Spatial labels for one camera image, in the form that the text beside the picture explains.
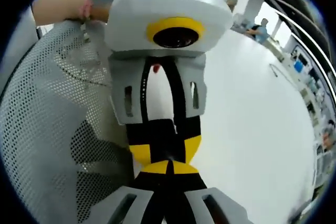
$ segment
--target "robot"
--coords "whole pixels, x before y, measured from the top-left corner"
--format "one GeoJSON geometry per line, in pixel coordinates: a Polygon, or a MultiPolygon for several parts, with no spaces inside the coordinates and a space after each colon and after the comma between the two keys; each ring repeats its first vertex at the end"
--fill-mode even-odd
{"type": "Polygon", "coordinates": [[[161,223],[163,219],[251,223],[242,206],[218,189],[207,188],[189,164],[201,142],[205,53],[232,26],[229,7],[223,0],[92,1],[97,6],[112,3],[108,23],[96,29],[100,36],[95,40],[108,57],[118,122],[126,125],[130,150],[144,168],[131,185],[93,206],[84,223],[161,223]],[[148,119],[146,85],[153,64],[160,64],[167,75],[173,121],[148,119]]]}

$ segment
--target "white robot casing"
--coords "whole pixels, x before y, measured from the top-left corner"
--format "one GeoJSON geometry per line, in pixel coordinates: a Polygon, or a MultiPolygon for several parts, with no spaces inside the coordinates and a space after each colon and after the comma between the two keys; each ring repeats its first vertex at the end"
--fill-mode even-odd
{"type": "Polygon", "coordinates": [[[105,42],[114,52],[145,50],[147,56],[164,56],[165,49],[146,37],[149,24],[171,17],[200,22],[204,33],[194,44],[177,48],[207,52],[232,25],[232,13],[223,0],[113,0],[106,25],[105,42]]]}

